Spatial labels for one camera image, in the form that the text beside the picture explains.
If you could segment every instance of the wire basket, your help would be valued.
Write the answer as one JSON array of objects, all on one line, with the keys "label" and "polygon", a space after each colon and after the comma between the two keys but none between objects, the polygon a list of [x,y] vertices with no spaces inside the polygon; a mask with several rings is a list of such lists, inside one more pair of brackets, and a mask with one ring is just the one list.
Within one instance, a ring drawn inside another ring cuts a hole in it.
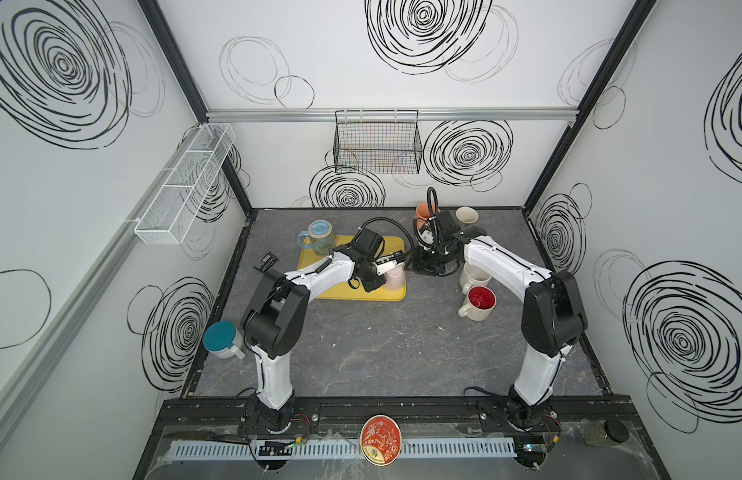
[{"label": "wire basket", "polygon": [[189,147],[134,228],[143,242],[184,242],[234,140],[230,124],[204,124],[196,130]]},{"label": "wire basket", "polygon": [[337,110],[333,163],[338,174],[417,174],[422,166],[417,110]]}]

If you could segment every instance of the table surface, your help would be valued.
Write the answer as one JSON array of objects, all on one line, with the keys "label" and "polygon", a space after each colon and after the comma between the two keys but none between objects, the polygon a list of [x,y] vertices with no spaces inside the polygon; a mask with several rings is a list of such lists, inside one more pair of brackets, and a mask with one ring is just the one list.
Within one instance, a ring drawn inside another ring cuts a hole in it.
[{"label": "table surface", "polygon": [[[501,245],[535,264],[542,257],[519,210],[480,210],[478,224]],[[295,270],[301,248],[296,234],[325,219],[334,234],[356,232],[374,216],[412,228],[408,210],[261,210],[253,224],[222,319],[239,325],[262,274],[253,269],[267,252],[274,269]],[[372,225],[381,235],[400,235],[390,224]],[[467,386],[506,394],[517,378],[526,342],[520,332],[522,303],[491,280],[497,305],[483,322],[460,318],[464,296],[458,274],[445,278],[406,273],[400,302],[314,300],[301,339],[291,352],[291,382],[298,396],[458,396]],[[256,385],[251,355],[244,360],[208,355],[196,396],[233,396]],[[602,393],[589,360],[576,345],[560,368],[556,395]]]}]

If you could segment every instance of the tray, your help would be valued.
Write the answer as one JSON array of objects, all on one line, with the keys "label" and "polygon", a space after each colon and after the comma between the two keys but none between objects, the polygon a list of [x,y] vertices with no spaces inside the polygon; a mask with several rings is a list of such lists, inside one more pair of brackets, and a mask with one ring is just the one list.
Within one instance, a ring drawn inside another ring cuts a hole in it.
[{"label": "tray", "polygon": [[[335,235],[333,238],[334,244],[344,245],[348,244],[349,241],[352,240],[352,235]],[[399,236],[385,236],[384,252],[382,254],[389,255],[398,250],[405,250],[403,239]],[[322,258],[325,257],[315,254],[312,249],[304,249],[299,257],[299,266],[297,268],[302,269],[305,266],[314,264]],[[360,285],[360,288],[354,290],[350,288],[346,282],[343,282],[329,288],[322,295],[318,295],[318,298],[328,300],[372,300],[375,302],[399,302],[400,300],[403,300],[404,297],[405,283],[403,283],[403,288],[396,290],[395,292],[390,292],[383,286],[377,288],[373,292],[367,293],[363,289],[362,285]]]}]

